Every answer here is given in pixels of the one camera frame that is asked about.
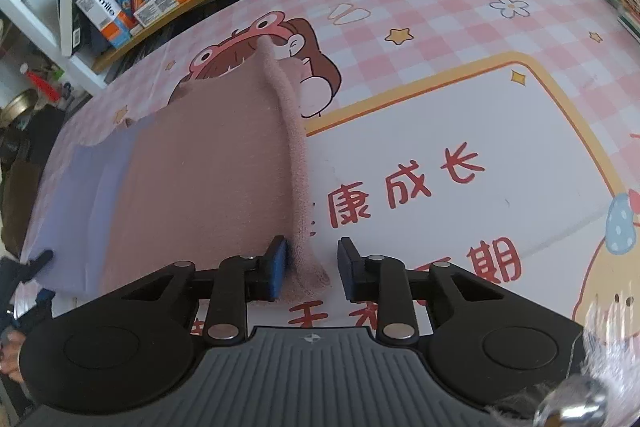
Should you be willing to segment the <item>white orange tall box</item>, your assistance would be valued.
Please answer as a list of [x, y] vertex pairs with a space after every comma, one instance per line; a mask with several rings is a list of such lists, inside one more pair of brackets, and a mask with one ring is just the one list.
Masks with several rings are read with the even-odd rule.
[[75, 4], [114, 48], [131, 40], [136, 25], [116, 0], [76, 0]]

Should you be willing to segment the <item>pink checkered cartoon table mat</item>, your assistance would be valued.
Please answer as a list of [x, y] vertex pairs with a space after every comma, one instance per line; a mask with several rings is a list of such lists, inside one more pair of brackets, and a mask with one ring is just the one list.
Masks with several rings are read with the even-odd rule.
[[240, 0], [183, 31], [70, 121], [34, 212], [78, 145], [156, 115], [235, 31], [310, 23], [340, 89], [306, 95], [310, 243], [425, 270], [450, 261], [582, 320], [639, 332], [639, 47], [604, 0]]

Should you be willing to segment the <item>purple and pink sweater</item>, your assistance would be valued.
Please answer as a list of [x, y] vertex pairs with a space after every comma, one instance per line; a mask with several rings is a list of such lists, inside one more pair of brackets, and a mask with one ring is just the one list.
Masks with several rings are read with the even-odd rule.
[[89, 300], [172, 262], [260, 255], [280, 235], [285, 297], [328, 285], [310, 246], [303, 71], [262, 37], [224, 77], [179, 84], [157, 112], [76, 146], [32, 243], [53, 255], [37, 283]]

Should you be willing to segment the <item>red tassel ornament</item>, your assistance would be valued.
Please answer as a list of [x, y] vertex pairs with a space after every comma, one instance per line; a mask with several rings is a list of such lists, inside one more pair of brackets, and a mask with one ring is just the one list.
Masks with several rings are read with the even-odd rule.
[[32, 85], [44, 96], [44, 98], [52, 103], [56, 104], [61, 100], [61, 95], [55, 87], [51, 86], [42, 76], [33, 72], [27, 63], [23, 63], [20, 66], [20, 73], [24, 75]]

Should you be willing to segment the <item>brass bowl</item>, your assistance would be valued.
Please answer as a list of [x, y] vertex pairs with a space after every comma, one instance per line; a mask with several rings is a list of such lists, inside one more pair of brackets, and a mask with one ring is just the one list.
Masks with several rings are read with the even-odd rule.
[[1, 127], [10, 127], [17, 119], [32, 113], [38, 100], [39, 95], [34, 88], [26, 89], [17, 96], [14, 96], [14, 98], [1, 109]]

